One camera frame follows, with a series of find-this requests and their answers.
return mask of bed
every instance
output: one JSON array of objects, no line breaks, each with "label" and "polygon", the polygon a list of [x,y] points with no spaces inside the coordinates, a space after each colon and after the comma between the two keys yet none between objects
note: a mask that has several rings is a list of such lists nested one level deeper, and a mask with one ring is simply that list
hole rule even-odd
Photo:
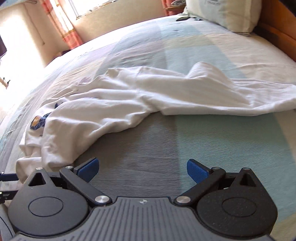
[{"label": "bed", "polygon": [[[0,170],[15,172],[16,160],[23,156],[18,145],[24,129],[44,100],[70,85],[90,82],[108,68],[146,65],[187,74],[204,61],[230,78],[296,84],[295,33],[271,21],[270,9],[275,11],[272,18],[277,19],[280,10],[285,23],[296,26],[296,18],[282,3],[264,0],[256,33],[270,42],[207,21],[176,22],[179,16],[169,16],[113,31],[56,58],[45,68],[44,81],[2,120]],[[96,156],[100,172],[91,184],[113,199],[175,198],[195,184],[186,173],[190,158],[228,172],[248,166],[277,205],[272,236],[291,240],[296,236],[295,124],[295,110],[255,117],[154,113],[135,128],[102,136],[75,165]],[[16,187],[3,183],[1,188]]]}]

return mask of blue gripper pad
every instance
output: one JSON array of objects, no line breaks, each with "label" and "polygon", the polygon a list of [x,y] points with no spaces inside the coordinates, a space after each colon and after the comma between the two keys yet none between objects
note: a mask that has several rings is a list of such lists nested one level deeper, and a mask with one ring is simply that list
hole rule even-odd
[{"label": "blue gripper pad", "polygon": [[200,183],[210,175],[210,169],[190,159],[187,162],[187,173],[196,183]]},{"label": "blue gripper pad", "polygon": [[99,160],[97,158],[92,158],[74,168],[74,173],[86,182],[90,182],[90,180],[94,178],[98,171]]}]

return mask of wall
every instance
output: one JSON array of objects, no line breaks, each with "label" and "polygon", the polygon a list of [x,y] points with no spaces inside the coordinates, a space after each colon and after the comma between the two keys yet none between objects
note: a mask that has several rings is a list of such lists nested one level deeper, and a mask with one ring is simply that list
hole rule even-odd
[{"label": "wall", "polygon": [[73,19],[69,11],[65,11],[84,42],[113,30],[165,15],[161,0],[118,0],[77,20]]},{"label": "wall", "polygon": [[40,4],[22,3],[1,10],[0,35],[7,48],[0,77],[11,80],[7,90],[0,88],[1,122],[6,111],[42,81],[44,67],[67,46]]}]

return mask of window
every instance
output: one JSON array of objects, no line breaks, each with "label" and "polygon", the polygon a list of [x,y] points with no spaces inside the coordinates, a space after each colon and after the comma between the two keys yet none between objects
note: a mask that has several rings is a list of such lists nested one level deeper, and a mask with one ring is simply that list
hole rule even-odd
[{"label": "window", "polygon": [[86,14],[88,11],[97,9],[104,3],[112,2],[111,0],[69,0],[76,17]]}]

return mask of black mechanical device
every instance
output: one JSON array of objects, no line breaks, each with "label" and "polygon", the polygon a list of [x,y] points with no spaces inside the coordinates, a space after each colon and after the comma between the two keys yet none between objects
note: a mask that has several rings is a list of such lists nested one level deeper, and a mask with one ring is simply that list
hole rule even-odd
[{"label": "black mechanical device", "polygon": [[[250,168],[226,173],[190,159],[187,172],[197,183],[173,201],[169,197],[111,198],[88,182],[98,173],[93,158],[59,173],[43,168],[12,199],[8,218],[13,241],[272,241],[277,219],[271,197]],[[0,180],[16,176],[0,175]]]}]

